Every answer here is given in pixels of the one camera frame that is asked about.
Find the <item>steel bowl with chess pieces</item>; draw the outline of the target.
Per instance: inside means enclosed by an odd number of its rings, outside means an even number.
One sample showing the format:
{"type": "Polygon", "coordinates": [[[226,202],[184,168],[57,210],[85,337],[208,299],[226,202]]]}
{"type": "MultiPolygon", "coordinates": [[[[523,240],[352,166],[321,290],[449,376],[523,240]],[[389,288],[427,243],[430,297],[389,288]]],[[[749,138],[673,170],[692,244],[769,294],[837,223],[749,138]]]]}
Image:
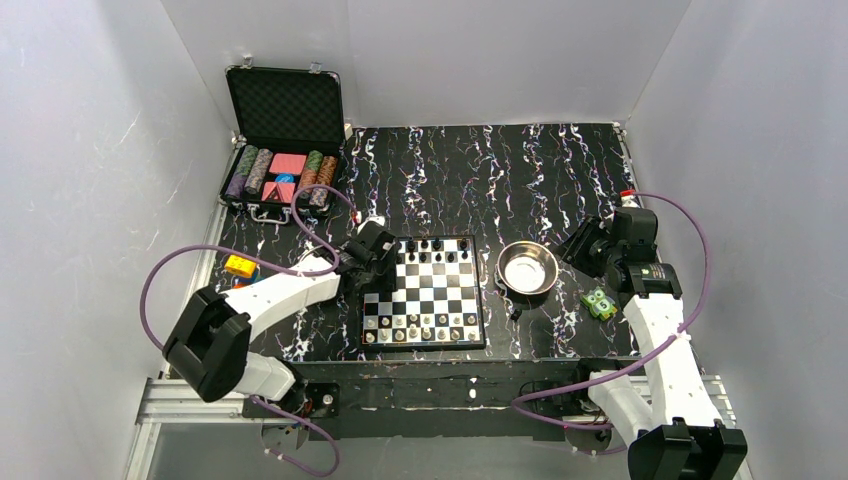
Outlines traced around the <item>steel bowl with chess pieces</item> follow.
{"type": "Polygon", "coordinates": [[[506,245],[495,266],[498,280],[508,291],[528,296],[551,290],[558,273],[554,254],[544,245],[526,240],[506,245]]]}

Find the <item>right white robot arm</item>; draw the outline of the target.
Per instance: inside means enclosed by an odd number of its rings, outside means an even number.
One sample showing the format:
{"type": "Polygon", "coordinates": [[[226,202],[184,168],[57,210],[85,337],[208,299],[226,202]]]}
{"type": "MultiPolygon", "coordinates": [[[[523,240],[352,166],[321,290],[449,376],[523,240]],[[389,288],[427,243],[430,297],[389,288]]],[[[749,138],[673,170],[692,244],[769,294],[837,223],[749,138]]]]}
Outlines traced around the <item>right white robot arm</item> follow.
{"type": "Polygon", "coordinates": [[[585,217],[561,248],[576,270],[619,295],[643,349],[650,397],[622,370],[590,377],[589,398],[627,446],[632,479],[736,479],[748,453],[742,430],[727,426],[700,376],[684,324],[674,268],[658,259],[658,221],[648,209],[620,207],[605,223],[585,217]]]}

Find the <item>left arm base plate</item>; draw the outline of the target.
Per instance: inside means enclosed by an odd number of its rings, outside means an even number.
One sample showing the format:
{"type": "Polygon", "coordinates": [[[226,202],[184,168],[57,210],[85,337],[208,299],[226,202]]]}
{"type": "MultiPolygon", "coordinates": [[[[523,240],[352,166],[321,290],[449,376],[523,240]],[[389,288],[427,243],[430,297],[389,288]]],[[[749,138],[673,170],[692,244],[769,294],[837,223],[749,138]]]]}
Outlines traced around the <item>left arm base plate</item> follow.
{"type": "Polygon", "coordinates": [[[340,411],[340,390],[340,384],[335,381],[296,381],[281,400],[261,396],[259,399],[302,418],[334,418],[340,411]]]}

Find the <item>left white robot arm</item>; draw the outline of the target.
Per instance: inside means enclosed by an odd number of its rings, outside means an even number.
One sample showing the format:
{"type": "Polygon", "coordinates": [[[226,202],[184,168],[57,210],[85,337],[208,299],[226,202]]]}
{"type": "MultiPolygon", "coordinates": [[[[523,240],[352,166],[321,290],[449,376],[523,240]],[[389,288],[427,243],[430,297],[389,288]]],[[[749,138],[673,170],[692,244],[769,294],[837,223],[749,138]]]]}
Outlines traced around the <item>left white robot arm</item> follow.
{"type": "Polygon", "coordinates": [[[347,290],[394,278],[397,241],[381,216],[369,217],[340,245],[315,251],[296,266],[241,289],[197,290],[163,347],[163,356],[205,402],[230,393],[283,399],[297,382],[284,361],[250,350],[278,322],[347,290]]]}

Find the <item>black and white chessboard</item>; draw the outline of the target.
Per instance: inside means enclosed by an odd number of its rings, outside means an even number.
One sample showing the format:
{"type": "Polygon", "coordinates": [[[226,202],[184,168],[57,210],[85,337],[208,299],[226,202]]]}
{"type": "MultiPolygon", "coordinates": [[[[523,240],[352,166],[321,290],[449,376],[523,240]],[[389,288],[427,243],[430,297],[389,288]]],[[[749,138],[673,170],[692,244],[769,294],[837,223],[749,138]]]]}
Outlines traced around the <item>black and white chessboard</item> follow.
{"type": "Polygon", "coordinates": [[[377,352],[486,345],[474,237],[397,240],[395,280],[364,293],[361,346],[377,352]]]}

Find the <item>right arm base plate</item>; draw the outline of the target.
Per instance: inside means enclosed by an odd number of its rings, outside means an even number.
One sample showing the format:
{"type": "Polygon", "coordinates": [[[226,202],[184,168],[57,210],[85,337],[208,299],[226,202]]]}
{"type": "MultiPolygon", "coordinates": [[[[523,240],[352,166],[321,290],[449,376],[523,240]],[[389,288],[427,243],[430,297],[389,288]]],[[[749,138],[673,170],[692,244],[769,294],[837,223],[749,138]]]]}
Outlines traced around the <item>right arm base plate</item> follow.
{"type": "MultiPolygon", "coordinates": [[[[562,386],[563,383],[555,381],[529,381],[519,388],[518,395],[529,395],[562,386]]],[[[571,421],[576,422],[603,423],[606,420],[606,415],[602,409],[589,400],[587,389],[526,401],[524,406],[527,410],[539,415],[569,417],[571,421]]]]}

